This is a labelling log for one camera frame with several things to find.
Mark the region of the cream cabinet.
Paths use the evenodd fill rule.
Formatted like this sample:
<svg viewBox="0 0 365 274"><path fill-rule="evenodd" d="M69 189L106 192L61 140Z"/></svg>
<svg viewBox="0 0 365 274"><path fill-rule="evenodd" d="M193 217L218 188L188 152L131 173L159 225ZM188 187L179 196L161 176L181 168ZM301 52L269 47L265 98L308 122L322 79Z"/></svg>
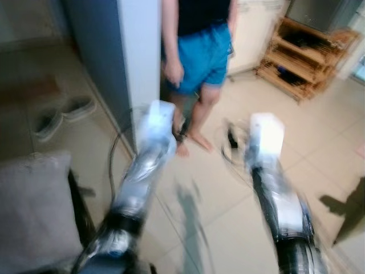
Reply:
<svg viewBox="0 0 365 274"><path fill-rule="evenodd" d="M274 26L284 16L289 3L290 0L237 0L234 55L228 63L229 76L259 65Z"/></svg>

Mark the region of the person in blue shorts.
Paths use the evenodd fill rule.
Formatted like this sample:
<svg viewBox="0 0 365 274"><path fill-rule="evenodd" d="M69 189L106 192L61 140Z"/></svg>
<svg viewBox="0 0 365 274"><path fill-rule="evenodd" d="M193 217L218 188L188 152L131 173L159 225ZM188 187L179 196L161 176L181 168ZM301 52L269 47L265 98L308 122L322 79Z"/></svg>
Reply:
<svg viewBox="0 0 365 274"><path fill-rule="evenodd" d="M233 54L237 0L161 0L164 75L175 105L173 126L188 123L185 139L206 151L201 133L219 101ZM184 141L176 153L188 156Z"/></svg>

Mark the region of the wooden shelf rack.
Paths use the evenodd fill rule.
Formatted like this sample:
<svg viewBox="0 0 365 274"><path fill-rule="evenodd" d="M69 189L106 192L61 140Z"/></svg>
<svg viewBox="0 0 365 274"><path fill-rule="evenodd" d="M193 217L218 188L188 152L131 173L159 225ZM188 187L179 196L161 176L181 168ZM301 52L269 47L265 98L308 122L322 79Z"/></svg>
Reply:
<svg viewBox="0 0 365 274"><path fill-rule="evenodd" d="M274 27L255 74L295 101L323 93L360 33L344 27L323 33L283 17Z"/></svg>

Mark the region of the brown doormat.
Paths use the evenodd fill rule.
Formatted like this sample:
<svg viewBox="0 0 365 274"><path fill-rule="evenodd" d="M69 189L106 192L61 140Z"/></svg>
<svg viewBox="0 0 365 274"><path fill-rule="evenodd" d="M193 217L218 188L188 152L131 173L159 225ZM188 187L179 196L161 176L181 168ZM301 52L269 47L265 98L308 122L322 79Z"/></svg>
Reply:
<svg viewBox="0 0 365 274"><path fill-rule="evenodd" d="M27 103L62 94L54 76L40 76L0 88L0 107Z"/></svg>

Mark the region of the grey refrigerator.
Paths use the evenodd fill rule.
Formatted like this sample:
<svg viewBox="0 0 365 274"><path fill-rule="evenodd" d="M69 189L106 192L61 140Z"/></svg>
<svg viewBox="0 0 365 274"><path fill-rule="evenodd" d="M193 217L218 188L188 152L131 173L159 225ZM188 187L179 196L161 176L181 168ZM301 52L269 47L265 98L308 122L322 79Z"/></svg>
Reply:
<svg viewBox="0 0 365 274"><path fill-rule="evenodd" d="M348 0L290 0L287 18L323 33L340 26L340 11Z"/></svg>

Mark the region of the grey cushion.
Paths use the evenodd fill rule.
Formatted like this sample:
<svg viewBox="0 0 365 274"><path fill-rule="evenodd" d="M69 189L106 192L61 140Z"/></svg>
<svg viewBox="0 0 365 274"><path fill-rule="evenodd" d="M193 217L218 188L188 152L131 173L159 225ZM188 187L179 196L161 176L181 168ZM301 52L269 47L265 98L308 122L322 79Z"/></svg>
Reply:
<svg viewBox="0 0 365 274"><path fill-rule="evenodd" d="M81 253L67 151L0 162L0 274L36 274Z"/></svg>

